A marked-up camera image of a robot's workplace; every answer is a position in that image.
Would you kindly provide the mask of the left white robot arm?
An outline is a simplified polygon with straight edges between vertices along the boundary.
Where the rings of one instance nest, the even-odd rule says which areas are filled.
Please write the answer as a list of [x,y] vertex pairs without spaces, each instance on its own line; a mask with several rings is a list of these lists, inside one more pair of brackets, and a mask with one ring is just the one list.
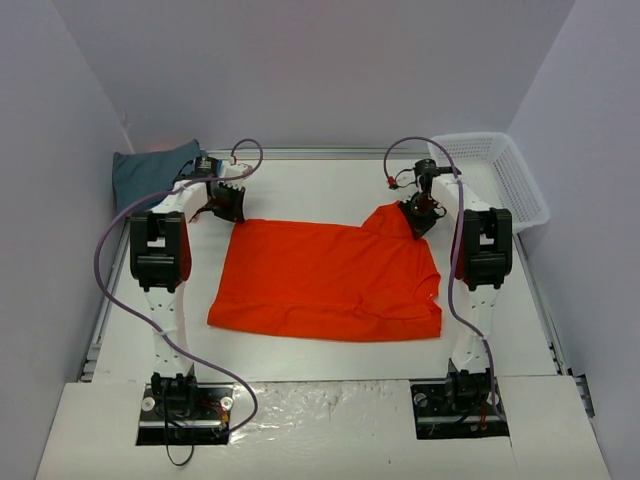
[[233,223],[244,221],[243,181],[251,167],[236,159],[195,159],[155,206],[130,217],[130,270],[144,292],[154,324],[153,397],[179,418],[195,415],[201,393],[194,361],[187,358],[184,292],[192,270],[187,224],[203,212]]

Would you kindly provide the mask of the orange t shirt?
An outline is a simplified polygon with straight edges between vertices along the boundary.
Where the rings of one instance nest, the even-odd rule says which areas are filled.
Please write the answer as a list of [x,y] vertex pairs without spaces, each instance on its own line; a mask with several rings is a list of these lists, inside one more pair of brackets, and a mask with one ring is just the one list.
[[437,338],[441,275],[397,203],[360,226],[248,220],[234,227],[211,327],[339,342]]

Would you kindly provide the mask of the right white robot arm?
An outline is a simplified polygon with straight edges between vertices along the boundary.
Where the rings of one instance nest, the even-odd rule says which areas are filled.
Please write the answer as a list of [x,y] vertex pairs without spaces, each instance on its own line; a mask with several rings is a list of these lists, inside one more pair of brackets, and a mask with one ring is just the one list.
[[412,237],[422,238],[445,216],[455,221],[448,305],[461,329],[443,398],[450,410],[465,413],[479,399],[495,398],[493,359],[486,343],[498,294],[512,270],[512,215],[479,197],[451,166],[423,159],[415,163],[413,174],[417,192],[399,204]]

